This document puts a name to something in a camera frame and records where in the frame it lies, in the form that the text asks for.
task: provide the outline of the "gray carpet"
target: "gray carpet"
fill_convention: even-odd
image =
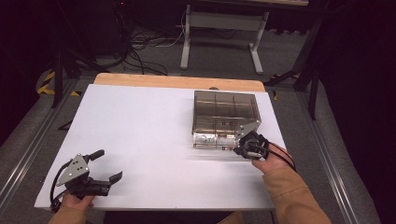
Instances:
[[[259,55],[264,69],[263,76],[257,76],[253,68],[248,43],[254,38],[254,33],[236,32],[232,39],[221,39],[205,32],[195,33],[191,38],[191,52],[189,69],[179,69],[182,51],[182,42],[170,48],[151,48],[138,51],[142,60],[164,65],[170,75],[183,77],[223,77],[236,79],[268,80],[273,74],[283,74],[292,68],[295,58],[304,43],[305,36],[298,34],[276,35],[274,32],[265,32]],[[136,73],[129,71],[121,65],[111,68],[116,73]],[[94,76],[89,72],[75,87],[75,91],[84,91],[92,83]],[[304,116],[296,93],[288,87],[277,88],[278,100],[272,98],[276,118],[283,134],[286,146],[296,161],[297,170],[311,188],[319,205],[331,219],[332,223],[345,223],[340,207],[334,197],[332,186],[323,169],[318,156],[318,149],[313,135],[308,128],[309,120]],[[50,111],[51,95],[41,95],[40,100],[26,115],[14,133],[0,148],[0,184],[3,186],[12,168],[19,157],[29,146],[40,122]],[[45,178],[57,151],[65,136],[65,131],[57,128],[73,119],[81,97],[68,97],[60,115],[52,125],[49,136],[40,148],[32,166],[18,187],[6,211],[0,216],[0,223],[47,223],[51,217],[49,211],[34,208],[35,197],[41,189],[42,180]],[[332,111],[327,103],[326,94],[320,86],[317,106],[317,125],[324,137],[324,141],[333,162],[340,172],[346,189],[361,223],[379,223],[373,202],[367,190],[361,183],[347,150],[338,132]],[[102,223],[103,212],[91,210],[89,221]],[[246,223],[272,223],[268,212],[245,212]]]

